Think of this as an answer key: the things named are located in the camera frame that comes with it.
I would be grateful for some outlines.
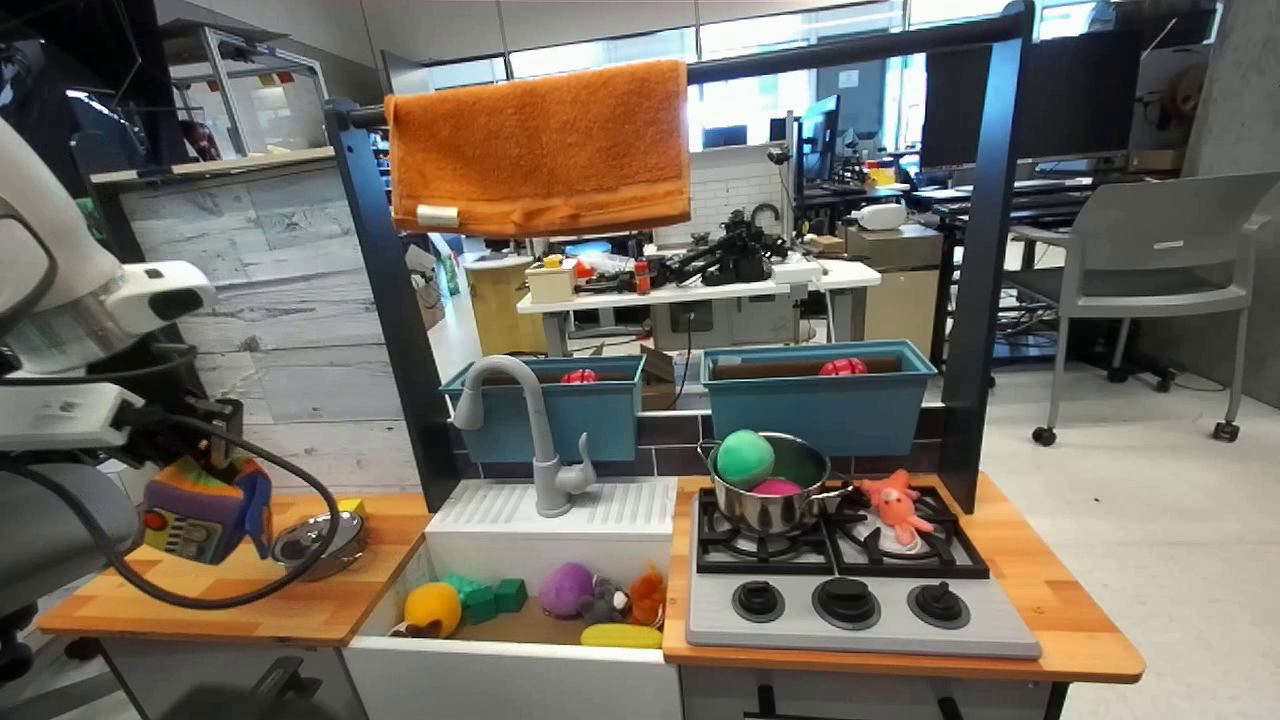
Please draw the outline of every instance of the wooden countertop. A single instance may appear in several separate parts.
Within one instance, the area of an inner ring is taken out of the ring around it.
[[[684,478],[673,527],[673,579],[665,655],[673,663],[707,666],[797,666],[797,670],[882,670],[882,677],[970,677],[970,679],[1090,679],[1135,684],[1143,677],[1141,653],[1108,619],[1078,579],[1052,556],[1030,525],[983,477],[974,510],[963,517],[970,544],[991,562],[1006,600],[1038,638],[1038,661],[963,661],[963,655],[882,655],[882,653],[771,653],[771,646],[692,646],[686,643],[686,539],[692,502],[707,478]]]
[[[318,510],[318,500],[276,500],[276,533]],[[357,636],[384,588],[398,577],[422,539],[429,508],[420,496],[365,496],[369,551],[338,577],[290,585],[259,605],[227,611],[188,611],[140,597],[116,573],[99,573],[63,605],[55,605],[41,630],[51,636],[166,636],[166,638],[281,638],[338,646]],[[222,562],[191,562],[150,546],[131,551],[131,569],[148,579],[188,597],[227,597],[276,579],[282,569],[256,558],[244,544]]]
[[[333,149],[294,149],[294,150],[264,150],[264,155],[227,155],[227,161],[202,161],[202,163],[170,163],[170,176],[163,180],[140,180],[135,173],[94,173],[87,176],[94,189],[106,182],[170,182],[170,180],[201,180],[201,176],[235,176],[235,173],[264,173],[264,168],[290,168],[290,163],[314,163],[333,161]]]

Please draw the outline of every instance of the sink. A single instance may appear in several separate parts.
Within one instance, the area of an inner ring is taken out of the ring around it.
[[[534,600],[450,638],[391,636],[405,597],[447,573],[521,577],[529,597],[563,558],[619,585],[646,569],[668,573],[673,510],[674,477],[601,478],[554,520],[534,510],[533,478],[462,478],[343,646],[369,717],[681,720],[681,679],[659,646],[585,646],[574,643],[580,623],[540,614]]]
[[[580,558],[619,585],[668,573],[674,477],[601,478],[568,517],[534,517],[533,478],[462,478],[429,525],[438,577],[521,577],[529,588]]]

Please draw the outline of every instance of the cable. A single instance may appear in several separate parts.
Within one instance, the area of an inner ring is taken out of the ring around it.
[[[194,346],[185,346],[175,356],[166,356],[163,363],[143,363],[143,369],[126,369],[126,371],[90,371],[90,374],[16,374],[16,381],[0,381],[0,383],[126,383],[126,381],[143,381],[143,374],[161,374],[170,369],[185,369],[194,361]]]
[[[333,546],[333,539],[334,539],[334,533],[338,533],[338,508],[334,508],[333,493],[326,493],[310,473],[305,473],[300,465],[290,465],[290,461],[282,461],[282,454],[276,454],[276,451],[268,451],[268,449],[259,449],[259,442],[253,442],[253,441],[244,441],[244,437],[233,437],[233,433],[222,433],[222,429],[214,429],[214,422],[201,422],[201,421],[191,421],[191,415],[155,415],[155,422],[175,422],[175,429],[191,429],[191,433],[219,437],[219,441],[227,441],[227,442],[235,442],[235,449],[244,449],[244,451],[256,451],[259,461],[290,473],[290,477],[305,478],[306,488],[314,488],[314,496],[324,500],[324,510],[326,510],[326,527],[324,527],[318,544],[314,544],[300,562],[290,562],[281,579],[272,579],[272,585],[264,585],[264,588],[253,588],[253,592],[241,592],[241,597],[210,597],[210,600],[208,600],[208,597],[178,597],[178,592],[161,588],[161,585],[150,585],[148,577],[140,577],[140,573],[124,558],[124,551],[113,544],[113,537],[103,533],[103,525],[81,502],[76,493],[68,493],[63,485],[55,485],[51,477],[43,477],[43,473],[36,473],[36,469],[29,469],[29,465],[2,465],[2,461],[0,461],[0,469],[13,473],[13,477],[24,477],[24,478],[32,478],[32,485],[41,485],[41,488],[51,493],[61,502],[68,502],[68,510],[83,525],[83,533],[87,533],[90,544],[106,556],[106,562],[113,562],[131,588],[140,588],[143,597],[150,597],[150,600],[161,600],[161,605],[194,606],[194,611],[256,605],[256,600],[276,597],[281,588],[294,585],[300,577],[306,577],[306,573],[318,562],[318,556]]]

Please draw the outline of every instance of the green toy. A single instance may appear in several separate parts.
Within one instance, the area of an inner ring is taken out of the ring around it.
[[[714,449],[714,473],[733,488],[751,488],[771,473],[771,442],[759,433],[727,433]]]
[[[521,611],[529,592],[522,592],[522,579],[495,579],[495,585],[480,585],[475,577],[445,577],[445,585],[457,588],[457,597],[462,600],[462,619],[468,623],[487,623],[502,611]]]

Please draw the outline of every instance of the metal pot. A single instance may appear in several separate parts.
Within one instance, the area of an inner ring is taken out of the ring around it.
[[[759,433],[771,442],[774,477],[799,485],[799,496],[754,496],[724,485],[714,469],[714,451],[707,454],[707,473],[714,478],[718,517],[751,537],[786,537],[818,520],[818,510],[841,502],[841,488],[818,488],[826,477],[826,454],[786,433]]]

